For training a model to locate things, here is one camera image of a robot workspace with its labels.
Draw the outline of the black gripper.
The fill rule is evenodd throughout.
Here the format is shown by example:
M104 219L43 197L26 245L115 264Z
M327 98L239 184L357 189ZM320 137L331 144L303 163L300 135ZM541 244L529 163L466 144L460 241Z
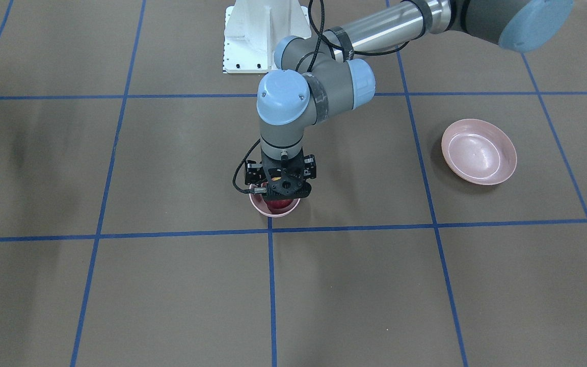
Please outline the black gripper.
M260 163L245 163L245 183L257 185L270 182L272 187L300 187L308 179L316 178L317 161L314 155L298 153L284 160L263 155Z

